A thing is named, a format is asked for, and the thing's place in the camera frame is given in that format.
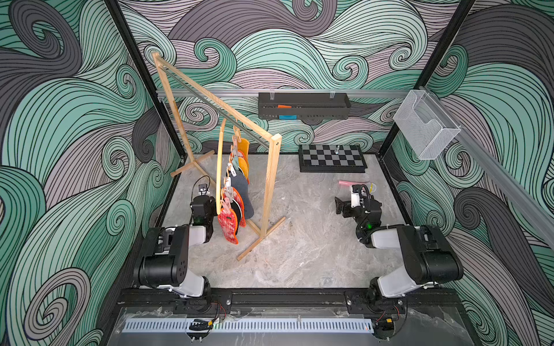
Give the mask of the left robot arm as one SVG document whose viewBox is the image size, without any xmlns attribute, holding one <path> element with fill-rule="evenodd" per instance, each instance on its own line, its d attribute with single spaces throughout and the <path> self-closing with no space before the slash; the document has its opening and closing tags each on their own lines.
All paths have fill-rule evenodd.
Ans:
<svg viewBox="0 0 554 346">
<path fill-rule="evenodd" d="M 210 294 L 209 280 L 196 275 L 188 264 L 189 249 L 206 244 L 214 232 L 215 198 L 194 197 L 189 223 L 148 230 L 134 265 L 134 288 L 167 290 L 182 298 Z"/>
</svg>

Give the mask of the red patterned insole front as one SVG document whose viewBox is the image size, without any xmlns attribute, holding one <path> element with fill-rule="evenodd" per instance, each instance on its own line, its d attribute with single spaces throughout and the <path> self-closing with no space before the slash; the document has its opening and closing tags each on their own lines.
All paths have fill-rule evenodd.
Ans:
<svg viewBox="0 0 554 346">
<path fill-rule="evenodd" d="M 218 215 L 218 222 L 222 228 L 225 239 L 234 245 L 238 245 L 239 240 L 237 238 L 237 233 L 239 224 L 231 205 L 229 209 L 222 208 L 222 212 Z"/>
</svg>

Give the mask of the black insole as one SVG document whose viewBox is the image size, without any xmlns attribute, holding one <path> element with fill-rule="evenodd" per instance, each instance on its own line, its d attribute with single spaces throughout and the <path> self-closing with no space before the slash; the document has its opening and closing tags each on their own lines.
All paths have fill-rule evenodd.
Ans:
<svg viewBox="0 0 554 346">
<path fill-rule="evenodd" d="M 233 189 L 233 191 L 234 191 L 234 195 L 231 202 L 232 210 L 235 212 L 237 216 L 239 227 L 245 228 L 247 224 L 244 216 L 244 212 L 245 212 L 244 201 L 236 189 Z"/>
</svg>

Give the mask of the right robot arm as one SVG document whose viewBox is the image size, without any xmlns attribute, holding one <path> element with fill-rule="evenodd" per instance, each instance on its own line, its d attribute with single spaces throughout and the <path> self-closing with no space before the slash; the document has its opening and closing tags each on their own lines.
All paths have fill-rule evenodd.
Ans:
<svg viewBox="0 0 554 346">
<path fill-rule="evenodd" d="M 373 278 L 366 294 L 370 307 L 400 298 L 418 289 L 459 281 L 461 260 L 436 226 L 382 225 L 382 203 L 366 184 L 341 180 L 349 200 L 335 198 L 336 213 L 356 222 L 356 238 L 367 248 L 398 249 L 403 263 L 387 275 Z"/>
</svg>

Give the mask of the curved wooden clip hanger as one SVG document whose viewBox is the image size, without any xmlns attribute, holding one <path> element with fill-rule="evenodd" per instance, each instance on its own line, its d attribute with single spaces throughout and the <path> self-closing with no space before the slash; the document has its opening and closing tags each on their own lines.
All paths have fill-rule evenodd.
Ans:
<svg viewBox="0 0 554 346">
<path fill-rule="evenodd" d="M 223 119 L 219 130 L 219 140 L 217 148 L 217 160 L 216 160 L 216 212 L 217 215 L 222 210 L 222 159 L 223 159 L 223 146 L 224 146 L 224 129 L 226 125 L 226 119 Z"/>
</svg>

